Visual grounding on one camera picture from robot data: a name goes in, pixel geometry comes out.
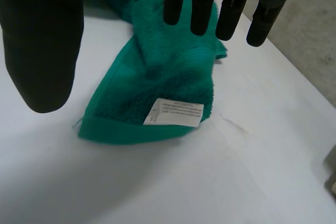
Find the white table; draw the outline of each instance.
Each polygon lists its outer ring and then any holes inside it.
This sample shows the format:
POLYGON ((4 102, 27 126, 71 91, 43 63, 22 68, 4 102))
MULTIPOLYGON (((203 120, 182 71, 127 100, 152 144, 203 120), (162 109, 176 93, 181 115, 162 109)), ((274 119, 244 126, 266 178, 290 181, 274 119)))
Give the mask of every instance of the white table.
POLYGON ((50 114, 24 104, 1 44, 0 223, 336 223, 323 187, 336 110, 270 41, 248 46, 249 24, 243 16, 214 67, 211 118, 182 139, 137 146, 85 142, 71 128, 131 25, 86 18, 72 94, 50 114))

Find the white label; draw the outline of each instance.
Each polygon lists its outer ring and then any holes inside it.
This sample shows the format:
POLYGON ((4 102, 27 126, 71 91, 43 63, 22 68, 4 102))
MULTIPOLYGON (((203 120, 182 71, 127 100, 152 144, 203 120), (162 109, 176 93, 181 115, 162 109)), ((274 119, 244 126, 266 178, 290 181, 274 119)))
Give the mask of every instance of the white label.
POLYGON ((158 98, 143 125, 181 125, 198 127, 204 105, 158 98))

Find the terry cloth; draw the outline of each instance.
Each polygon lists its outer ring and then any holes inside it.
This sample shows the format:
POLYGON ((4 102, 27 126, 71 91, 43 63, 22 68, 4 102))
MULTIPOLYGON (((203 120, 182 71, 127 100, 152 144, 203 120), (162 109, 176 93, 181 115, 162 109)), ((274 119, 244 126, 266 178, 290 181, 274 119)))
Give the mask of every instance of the terry cloth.
POLYGON ((190 32, 191 0, 184 0, 175 26, 163 21, 163 0, 132 1, 128 8, 134 36, 117 55, 82 119, 79 136, 95 142, 144 143, 180 137, 193 129, 143 125, 158 98, 204 104, 201 121, 211 114, 214 60, 226 56, 215 37, 215 4, 209 29, 199 37, 190 32))

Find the crumpled towel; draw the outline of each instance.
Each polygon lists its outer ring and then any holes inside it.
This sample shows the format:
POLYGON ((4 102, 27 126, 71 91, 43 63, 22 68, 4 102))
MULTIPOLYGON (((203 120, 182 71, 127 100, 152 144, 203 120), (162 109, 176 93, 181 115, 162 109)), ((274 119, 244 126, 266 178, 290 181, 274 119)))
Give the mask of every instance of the crumpled towel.
MULTIPOLYGON (((109 3, 116 9, 119 1, 109 3)), ((190 32, 191 0, 184 0, 180 21, 175 26, 163 21, 163 0, 128 0, 124 6, 127 8, 117 8, 117 12, 130 10, 128 21, 134 25, 134 36, 94 93, 79 136, 110 144, 183 136, 193 128, 143 122, 157 98, 204 104, 201 121, 210 117, 214 60, 226 56, 226 49, 215 37, 216 6, 202 37, 190 32)))

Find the gray floor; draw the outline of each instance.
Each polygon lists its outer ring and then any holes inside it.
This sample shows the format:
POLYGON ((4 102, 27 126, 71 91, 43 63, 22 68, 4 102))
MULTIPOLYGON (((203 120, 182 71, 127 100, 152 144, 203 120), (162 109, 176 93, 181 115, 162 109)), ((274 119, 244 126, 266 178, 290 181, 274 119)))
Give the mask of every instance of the gray floor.
POLYGON ((288 0, 268 38, 336 106, 336 0, 288 0))

